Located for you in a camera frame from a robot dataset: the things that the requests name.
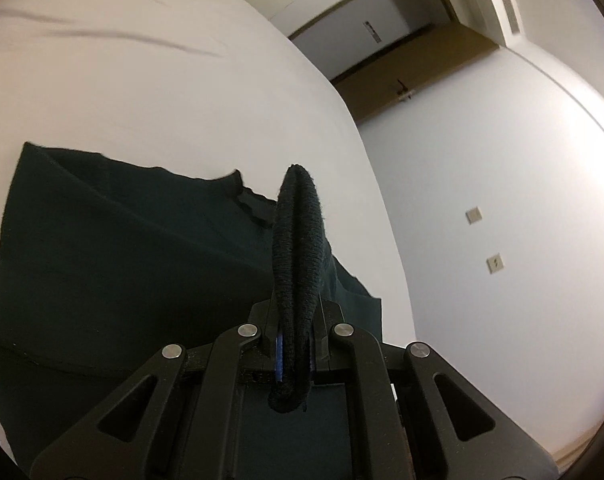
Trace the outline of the white bed mattress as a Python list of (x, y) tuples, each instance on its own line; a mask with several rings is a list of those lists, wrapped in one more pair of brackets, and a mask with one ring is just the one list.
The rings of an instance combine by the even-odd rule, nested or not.
[(372, 166), (334, 87), (242, 0), (0, 0), (0, 228), (25, 144), (191, 179), (239, 172), (274, 200), (305, 167), (334, 256), (415, 329)]

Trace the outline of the dark green knit garment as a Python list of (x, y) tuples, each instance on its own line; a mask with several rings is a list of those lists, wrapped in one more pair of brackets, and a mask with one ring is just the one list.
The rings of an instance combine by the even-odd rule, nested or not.
[(332, 254), (299, 166), (277, 200), (239, 172), (191, 179), (25, 144), (0, 228), (0, 422), (18, 466), (169, 344), (213, 344), (270, 301), (274, 374), (247, 388), (241, 479), (352, 479), (344, 396), (315, 377), (323, 301), (381, 333)]

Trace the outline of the lower wall socket plate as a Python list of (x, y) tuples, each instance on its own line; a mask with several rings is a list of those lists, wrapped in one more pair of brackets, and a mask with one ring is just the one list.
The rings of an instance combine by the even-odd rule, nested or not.
[(501, 254), (495, 254), (486, 259), (486, 265), (488, 266), (488, 272), (494, 274), (500, 272), (505, 267), (505, 263)]

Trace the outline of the brown wooden door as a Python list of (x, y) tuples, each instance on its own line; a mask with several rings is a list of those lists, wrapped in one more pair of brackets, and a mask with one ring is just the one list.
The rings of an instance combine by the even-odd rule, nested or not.
[(498, 44), (456, 22), (426, 26), (366, 58), (331, 83), (359, 124), (398, 102), (401, 79), (414, 95), (498, 49)]

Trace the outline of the grey room door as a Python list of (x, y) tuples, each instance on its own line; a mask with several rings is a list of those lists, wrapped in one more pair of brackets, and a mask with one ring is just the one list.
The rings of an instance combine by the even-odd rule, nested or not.
[(292, 42), (327, 79), (334, 79), (430, 23), (429, 10), (419, 0), (351, 0)]

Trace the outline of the upper wall switch plate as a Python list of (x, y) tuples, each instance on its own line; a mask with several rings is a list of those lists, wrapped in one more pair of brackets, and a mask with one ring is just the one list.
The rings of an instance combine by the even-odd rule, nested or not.
[(473, 207), (466, 211), (466, 218), (469, 224), (477, 223), (483, 219), (482, 211), (479, 207)]

